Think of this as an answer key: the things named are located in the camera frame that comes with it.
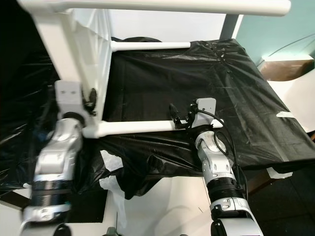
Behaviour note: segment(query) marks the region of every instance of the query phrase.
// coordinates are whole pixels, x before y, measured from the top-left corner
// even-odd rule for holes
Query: black cable
[[[34,175],[34,166],[33,161],[35,161],[36,165],[36,154],[35,154],[35,142],[36,142],[36,134],[41,131],[42,126],[45,122],[45,119],[48,117],[48,113],[50,111],[52,102],[53,102],[53,96],[54,96],[54,90],[52,85],[48,86],[47,88],[47,102],[44,105],[44,110],[42,112],[42,115],[38,119],[37,124],[34,125],[34,131],[31,133],[31,142],[29,147],[29,153],[28,153],[28,174],[29,174],[29,183],[33,181],[33,175]]]
[[[245,196],[246,196],[246,200],[248,200],[248,186],[247,186],[247,178],[246,178],[246,175],[243,171],[242,168],[240,168],[241,170],[241,173],[242,173],[242,176],[243,176],[243,179],[244,179],[244,186],[245,186]]]
[[[227,139],[227,137],[225,136],[225,134],[224,134],[222,131],[220,131],[220,130],[215,131],[215,134],[214,134],[214,140],[215,140],[216,145],[218,146],[218,141],[217,141],[217,136],[218,136],[218,134],[221,134],[222,137],[224,137],[224,139],[226,140],[226,142],[228,143],[228,145],[229,145],[230,148],[232,149],[231,143],[229,142],[229,140]],[[239,170],[240,170],[240,172],[241,172],[241,174],[242,174],[242,177],[243,177],[243,183],[244,183],[244,188],[245,188],[245,196],[246,196],[246,200],[248,200],[247,178],[246,178],[246,176],[245,176],[245,173],[244,173],[243,169],[242,169],[240,166],[238,166],[238,168],[239,168]]]
[[[217,135],[216,135],[216,133],[214,134],[213,138],[214,138],[215,144],[217,145],[217,147],[218,147],[218,149],[220,150],[220,152],[222,152],[225,156],[228,156],[227,150],[224,151],[224,150],[220,147],[220,145],[219,145],[219,143],[218,143],[218,140],[217,140]]]
[[[287,46],[290,46],[290,45],[292,45],[293,43],[297,43],[297,42],[299,42],[299,41],[301,41],[301,40],[303,40],[303,39],[309,38],[309,37],[311,37],[311,36],[313,36],[313,35],[315,35],[315,33],[312,33],[312,34],[310,34],[310,35],[308,35],[308,36],[305,36],[305,37],[303,37],[303,38],[300,38],[300,39],[298,39],[298,40],[295,40],[294,42],[289,43],[289,44],[287,44],[287,45],[285,45],[285,46],[279,48],[278,50],[274,51],[272,54],[269,55],[269,57],[271,57],[273,54],[277,53],[278,51],[282,50],[283,48],[286,48]],[[262,60],[262,61],[257,65],[257,67],[260,66],[263,62],[264,62],[264,60]]]

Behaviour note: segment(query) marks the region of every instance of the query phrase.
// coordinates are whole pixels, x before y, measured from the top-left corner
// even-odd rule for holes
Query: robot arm
[[[213,117],[198,113],[205,111],[214,115],[215,105],[213,98],[197,99],[195,104],[190,105],[186,124],[178,122],[178,112],[173,105],[170,106],[175,124],[181,128],[191,127],[190,134],[193,138],[197,136],[195,146],[211,201],[211,236],[263,236],[225,156],[225,145],[211,130]]]
[[[195,145],[211,201],[211,236],[263,236],[228,159],[214,142],[214,132],[201,133]]]
[[[82,148],[82,125],[74,118],[63,118],[40,152],[35,168],[31,203],[24,209],[22,236],[69,236],[63,224],[70,211],[75,158]]]

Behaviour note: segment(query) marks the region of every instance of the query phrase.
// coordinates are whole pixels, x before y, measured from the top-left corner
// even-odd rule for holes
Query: white rail
[[[115,42],[111,41],[112,52],[127,50],[152,50],[152,49],[174,49],[190,48],[189,42]]]
[[[284,16],[291,8],[289,0],[28,0],[28,8],[99,8],[151,11],[208,12],[262,16]]]
[[[214,128],[221,128],[217,120],[211,122]],[[175,130],[174,122],[171,120],[159,121],[127,121],[127,122],[106,122],[101,121],[98,126],[87,126],[83,129],[85,138],[98,139],[113,134],[132,134],[144,132],[159,132]]]

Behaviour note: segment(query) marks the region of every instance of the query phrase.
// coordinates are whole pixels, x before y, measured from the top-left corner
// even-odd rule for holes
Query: black plastic sheet
[[[0,191],[32,181],[36,156],[57,120],[57,79],[46,52],[32,53],[12,78],[1,78]]]
[[[29,74],[16,76],[14,86],[6,87],[4,93],[11,97],[2,99],[7,107],[2,110],[1,106],[2,189],[17,188],[30,180],[33,165],[30,167],[29,163],[34,163],[56,121],[56,104],[53,98],[49,99],[48,92],[51,81],[58,79],[53,66],[29,65],[28,70]],[[33,74],[37,79],[28,79]],[[25,100],[22,94],[30,99]],[[314,143],[295,119],[276,117],[277,113],[289,110],[235,40],[192,42],[189,49],[115,52],[103,119],[169,120],[170,103],[184,117],[191,101],[202,97],[217,100],[216,115],[224,119],[230,130],[239,164],[244,169],[272,166],[285,173],[315,162]],[[46,125],[36,129],[49,100],[52,115],[46,117]],[[14,109],[12,101],[18,101],[22,108]],[[24,116],[28,102],[32,103],[32,113]],[[13,124],[14,120],[19,121],[18,125]],[[20,133],[18,128],[25,126]],[[36,137],[34,145],[27,142],[30,136]],[[145,194],[162,177],[202,175],[193,140],[185,131],[112,135],[84,141],[76,163],[76,192],[100,188],[99,179],[109,174],[101,150],[122,158],[124,167],[112,175],[116,175],[126,199]]]

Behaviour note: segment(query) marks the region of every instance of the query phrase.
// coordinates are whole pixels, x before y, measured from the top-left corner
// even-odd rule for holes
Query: floor
[[[265,236],[314,236],[315,166],[265,187],[249,204]]]
[[[250,207],[265,236],[315,235],[314,173],[315,166],[307,167],[250,196]],[[102,195],[95,196],[95,201],[103,201]],[[201,178],[164,178],[143,197],[117,198],[114,203],[109,194],[103,223],[72,223],[70,227],[73,236],[101,236],[107,227],[116,226],[117,218],[117,228],[124,236],[206,236],[212,223],[208,200]],[[90,206],[91,212],[103,212],[100,205]],[[20,223],[19,211],[0,205],[0,236],[17,236]]]

